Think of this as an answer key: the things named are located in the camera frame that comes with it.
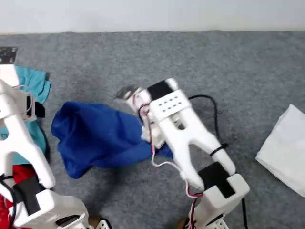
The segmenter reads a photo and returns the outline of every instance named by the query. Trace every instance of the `black cable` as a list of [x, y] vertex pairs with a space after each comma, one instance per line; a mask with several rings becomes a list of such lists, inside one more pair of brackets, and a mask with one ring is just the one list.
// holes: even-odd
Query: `black cable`
[[245, 198], [242, 199], [242, 206], [243, 206], [244, 228], [248, 229], [248, 220], [247, 220], [247, 210], [246, 210], [246, 200], [245, 200]]
[[9, 228], [8, 228], [8, 229], [13, 229], [14, 221], [16, 218], [16, 211], [17, 211], [17, 200], [16, 200], [16, 194], [15, 194], [14, 190], [4, 182], [4, 180], [7, 180], [7, 179], [13, 179], [13, 176], [5, 177], [4, 174], [2, 174], [0, 176], [0, 184], [2, 184], [10, 192], [10, 194], [13, 198], [13, 214], [11, 216], [10, 224], [9, 224]]
[[[189, 97], [189, 100], [194, 99], [194, 98], [207, 98], [211, 100], [214, 106], [214, 126], [215, 126], [215, 132], [216, 132], [216, 137], [218, 140], [220, 140], [220, 134], [219, 134], [219, 126], [218, 126], [218, 109], [217, 109], [217, 102], [214, 100], [213, 97], [205, 94], [197, 94]], [[246, 211], [246, 201], [245, 198], [242, 199], [242, 208], [243, 208], [243, 218], [244, 218], [244, 227], [245, 229], [248, 229], [248, 220], [247, 220], [247, 211]]]

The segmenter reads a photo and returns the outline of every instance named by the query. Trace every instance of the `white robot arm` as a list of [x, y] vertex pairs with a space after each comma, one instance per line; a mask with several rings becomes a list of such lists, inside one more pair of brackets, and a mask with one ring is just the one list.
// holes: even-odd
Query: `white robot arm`
[[[186, 183], [203, 192], [201, 203], [190, 213], [197, 229], [225, 225], [222, 218], [232, 211], [250, 188], [218, 139], [203, 125], [192, 104], [179, 89], [177, 82], [167, 79], [147, 89], [127, 86], [117, 96], [134, 110], [141, 121], [142, 138], [160, 148], [170, 147], [180, 176]], [[215, 163], [197, 172], [192, 166], [189, 144], [197, 145]]]
[[[24, 123], [35, 120], [42, 105], [19, 89], [14, 67], [16, 52], [16, 48], [0, 48], [0, 125], [9, 132], [8, 138], [0, 141], [0, 194], [14, 202], [9, 209], [11, 222], [16, 227], [33, 229], [93, 229], [81, 200], [50, 190], [55, 186], [54, 175]], [[33, 165], [38, 179], [32, 177], [15, 184], [12, 155], [16, 152]], [[101, 220], [97, 228], [111, 227]]]

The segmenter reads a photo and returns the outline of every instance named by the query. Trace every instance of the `blue towel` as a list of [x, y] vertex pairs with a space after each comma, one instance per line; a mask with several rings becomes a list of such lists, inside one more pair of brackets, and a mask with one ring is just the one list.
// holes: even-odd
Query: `blue towel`
[[[152, 155], [149, 143], [141, 139], [138, 118], [104, 104], [66, 102], [51, 131], [60, 140], [58, 151], [72, 178], [80, 178], [91, 166], [128, 166]], [[167, 145], [158, 154], [173, 157]]]
[[[20, 85], [26, 85], [28, 87], [21, 87], [22, 90], [28, 91], [30, 89], [31, 94], [35, 97], [39, 103], [44, 103], [48, 98], [51, 83], [46, 80], [46, 72], [34, 70], [31, 68], [24, 68], [15, 66], [17, 75], [19, 77]], [[27, 122], [26, 127], [32, 136], [35, 144], [39, 146], [42, 152], [45, 154], [46, 141], [44, 135], [38, 126], [38, 121]], [[0, 135], [3, 139], [8, 137], [8, 130], [6, 127], [0, 128]], [[13, 165], [29, 164], [20, 154], [14, 154]]]

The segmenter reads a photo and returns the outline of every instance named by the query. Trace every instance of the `gray carpet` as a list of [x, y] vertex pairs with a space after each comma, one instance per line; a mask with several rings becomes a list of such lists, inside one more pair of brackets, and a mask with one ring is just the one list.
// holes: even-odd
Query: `gray carpet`
[[[147, 160], [119, 169], [93, 168], [71, 179], [50, 133], [52, 118], [69, 100], [119, 108], [113, 95], [120, 87], [146, 87], [169, 77], [187, 95], [204, 93], [217, 100], [221, 135], [231, 143], [227, 151], [251, 188], [246, 197], [249, 228], [305, 227], [305, 199], [254, 159], [289, 104], [305, 112], [305, 32], [2, 35], [0, 45], [19, 47], [17, 64], [50, 73], [42, 125], [55, 190], [81, 198], [90, 214], [102, 213], [114, 229], [174, 228], [191, 205], [178, 173], [171, 167], [156, 169]], [[202, 99], [193, 104], [213, 131], [211, 104]], [[191, 150], [197, 169], [211, 162]], [[225, 220], [232, 229], [244, 228], [241, 206]]]

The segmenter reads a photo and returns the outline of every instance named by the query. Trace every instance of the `white towel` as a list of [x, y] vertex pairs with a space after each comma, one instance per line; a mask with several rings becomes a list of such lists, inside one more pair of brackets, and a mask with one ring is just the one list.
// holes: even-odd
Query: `white towel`
[[305, 197], [305, 114], [289, 105], [257, 153], [256, 160]]

